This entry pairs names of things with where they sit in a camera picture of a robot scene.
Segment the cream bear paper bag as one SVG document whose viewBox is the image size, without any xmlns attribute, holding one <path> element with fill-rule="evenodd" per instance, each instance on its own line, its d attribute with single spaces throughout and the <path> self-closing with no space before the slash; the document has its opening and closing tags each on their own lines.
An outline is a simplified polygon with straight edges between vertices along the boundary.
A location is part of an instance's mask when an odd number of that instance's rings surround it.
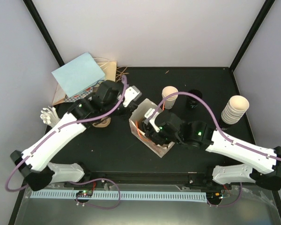
<svg viewBox="0 0 281 225">
<path fill-rule="evenodd" d="M 137 137 L 144 145 L 146 145 L 152 152 L 154 152 L 158 157 L 162 158 L 173 146 L 174 142 L 157 144 L 153 142 L 153 138 L 149 135 L 156 134 L 156 125 L 152 125 L 150 122 L 148 124 L 144 123 L 156 109 L 157 105 L 146 98 L 143 100 L 133 111 L 131 117 L 129 118 L 129 126 L 131 132 Z"/>
</svg>

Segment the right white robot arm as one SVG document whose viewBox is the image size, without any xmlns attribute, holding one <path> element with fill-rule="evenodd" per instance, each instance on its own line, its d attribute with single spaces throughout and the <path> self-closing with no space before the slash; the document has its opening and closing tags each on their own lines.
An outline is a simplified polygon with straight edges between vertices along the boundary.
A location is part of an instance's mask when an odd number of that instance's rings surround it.
<svg viewBox="0 0 281 225">
<path fill-rule="evenodd" d="M 177 143 L 191 150 L 204 150 L 237 160 L 238 165 L 210 168 L 204 185 L 214 189 L 230 183 L 254 183 L 278 191 L 281 189 L 281 147 L 267 149 L 242 141 L 202 121 L 186 122 L 168 110 L 149 108 L 142 122 L 145 136 L 155 144 Z"/>
</svg>

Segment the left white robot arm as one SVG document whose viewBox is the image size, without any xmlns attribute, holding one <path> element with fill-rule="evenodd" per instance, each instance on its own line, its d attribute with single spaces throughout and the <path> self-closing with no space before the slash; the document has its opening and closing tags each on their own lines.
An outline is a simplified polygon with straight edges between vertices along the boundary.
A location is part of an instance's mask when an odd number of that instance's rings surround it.
<svg viewBox="0 0 281 225">
<path fill-rule="evenodd" d="M 110 116 L 130 117 L 138 107 L 136 100 L 141 91 L 122 82 L 104 81 L 95 93 L 75 101 L 60 121 L 37 143 L 23 152 L 15 150 L 11 159 L 15 171 L 33 191 L 39 191 L 52 183 L 74 182 L 86 187 L 91 175 L 81 163 L 55 164 L 51 159 L 72 139 L 83 133 L 95 122 Z"/>
</svg>

